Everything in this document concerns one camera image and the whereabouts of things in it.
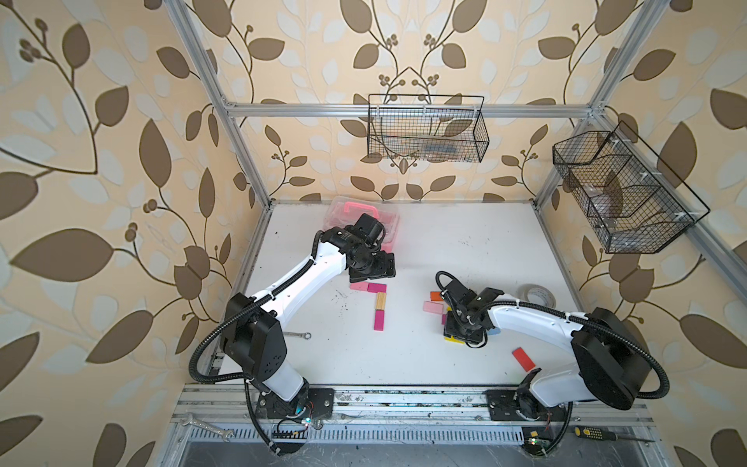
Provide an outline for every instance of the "white work surface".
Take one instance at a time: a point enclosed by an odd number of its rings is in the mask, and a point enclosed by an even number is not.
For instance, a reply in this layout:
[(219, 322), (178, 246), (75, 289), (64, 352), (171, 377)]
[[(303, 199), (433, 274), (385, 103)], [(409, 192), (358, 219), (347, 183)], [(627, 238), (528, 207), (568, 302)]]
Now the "white work surface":
[[(311, 252), (328, 205), (278, 205), (245, 292), (251, 296)], [(577, 311), (529, 204), (398, 205), (394, 243), (397, 275), (387, 285), (384, 331), (374, 331), (376, 295), (350, 290), (347, 272), (335, 277), (296, 313), (287, 331), (287, 360), (311, 384), (516, 384), (526, 372), (511, 354), (522, 347), (539, 366), (571, 362), (558, 347), (510, 330), (472, 349), (444, 340), (441, 316), (423, 311), (434, 276), (445, 270), (477, 293), (485, 287), (514, 294), (525, 283), (549, 289), (557, 309)], [(226, 358), (221, 374), (240, 371)]]

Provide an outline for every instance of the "metal wire shelf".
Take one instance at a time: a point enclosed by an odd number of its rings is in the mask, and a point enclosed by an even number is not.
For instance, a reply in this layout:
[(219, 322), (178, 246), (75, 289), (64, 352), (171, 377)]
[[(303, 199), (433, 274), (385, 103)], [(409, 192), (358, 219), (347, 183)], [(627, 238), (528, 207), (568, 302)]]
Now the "metal wire shelf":
[[(638, 159), (631, 136), (656, 156), (657, 169)], [(606, 253), (658, 253), (710, 212), (625, 122), (611, 132), (585, 132), (556, 143), (553, 164)], [(697, 206), (687, 208), (683, 194)]]
[(483, 118), (485, 98), (431, 95), (431, 102), (443, 102), (418, 103), (422, 97), (368, 95), (368, 154), (392, 160), (481, 162), (490, 142)]

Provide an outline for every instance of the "metal grill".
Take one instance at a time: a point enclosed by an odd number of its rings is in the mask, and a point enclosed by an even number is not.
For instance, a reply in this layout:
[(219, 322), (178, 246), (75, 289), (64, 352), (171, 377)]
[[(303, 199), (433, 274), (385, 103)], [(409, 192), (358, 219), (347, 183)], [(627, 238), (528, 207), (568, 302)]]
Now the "metal grill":
[[(613, 132), (579, 134), (553, 146), (553, 163), (605, 252), (657, 253), (710, 209), (658, 155), (658, 170), (649, 170), (630, 148), (629, 134), (620, 125)], [(701, 207), (684, 207), (665, 180), (689, 191)]]
[(488, 129), (481, 96), (430, 96), (442, 104), (418, 104), (415, 94), (368, 96), (368, 154), (430, 162), (481, 162)]

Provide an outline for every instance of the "metal wrench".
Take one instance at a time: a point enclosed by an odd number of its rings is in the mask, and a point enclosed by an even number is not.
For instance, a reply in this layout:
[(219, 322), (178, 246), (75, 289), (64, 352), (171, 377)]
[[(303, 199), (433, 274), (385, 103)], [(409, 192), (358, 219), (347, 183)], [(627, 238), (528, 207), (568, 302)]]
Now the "metal wrench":
[(288, 335), (290, 337), (303, 337), (307, 341), (311, 338), (311, 333), (289, 333), (287, 331), (283, 331), (282, 334)]
[(183, 427), (186, 427), (187, 425), (194, 425), (211, 433), (216, 433), (217, 435), (220, 435), (220, 437), (223, 439), (223, 442), (231, 441), (229, 437), (234, 436), (233, 430), (224, 430), (223, 428), (216, 427), (213, 424), (209, 424), (207, 421), (202, 421), (199, 418), (195, 418), (194, 414), (191, 412), (187, 412), (185, 415), (187, 416), (187, 419), (182, 421)]

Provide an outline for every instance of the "light pink block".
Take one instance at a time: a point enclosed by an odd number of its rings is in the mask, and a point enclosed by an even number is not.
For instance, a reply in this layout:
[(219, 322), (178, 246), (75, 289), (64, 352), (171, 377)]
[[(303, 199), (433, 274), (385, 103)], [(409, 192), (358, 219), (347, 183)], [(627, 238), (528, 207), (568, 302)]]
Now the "light pink block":
[(423, 302), (423, 311), (434, 315), (443, 315), (444, 302)]
[(384, 310), (376, 310), (376, 316), (373, 318), (373, 330), (384, 330)]
[(374, 284), (373, 282), (368, 284), (368, 291), (374, 294), (379, 292), (386, 292), (386, 284)]
[(368, 285), (368, 282), (354, 282), (353, 284), (350, 284), (350, 290), (368, 292)]

